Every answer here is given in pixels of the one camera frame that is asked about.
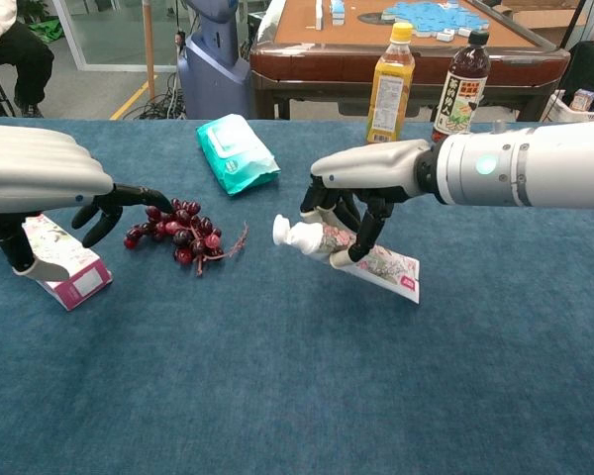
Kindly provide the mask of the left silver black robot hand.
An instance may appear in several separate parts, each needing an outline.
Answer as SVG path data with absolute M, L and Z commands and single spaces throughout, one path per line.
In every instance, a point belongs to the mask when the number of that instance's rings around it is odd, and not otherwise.
M 23 223 L 46 211 L 75 208 L 71 226 L 99 221 L 82 239 L 98 243 L 119 222 L 127 206 L 154 206 L 174 211 L 159 191 L 117 183 L 101 163 L 64 133 L 0 125 L 0 249 L 19 276 L 38 281 L 65 281 L 62 266 L 37 257 Z

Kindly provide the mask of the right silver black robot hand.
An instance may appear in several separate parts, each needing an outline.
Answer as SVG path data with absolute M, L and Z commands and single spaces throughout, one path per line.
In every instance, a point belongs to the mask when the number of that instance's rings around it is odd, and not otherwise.
M 423 194 L 445 201 L 437 180 L 440 149 L 424 140 L 382 142 L 342 150 L 312 164 L 302 218 L 355 234 L 348 249 L 330 255 L 333 267 L 366 257 L 396 204 Z

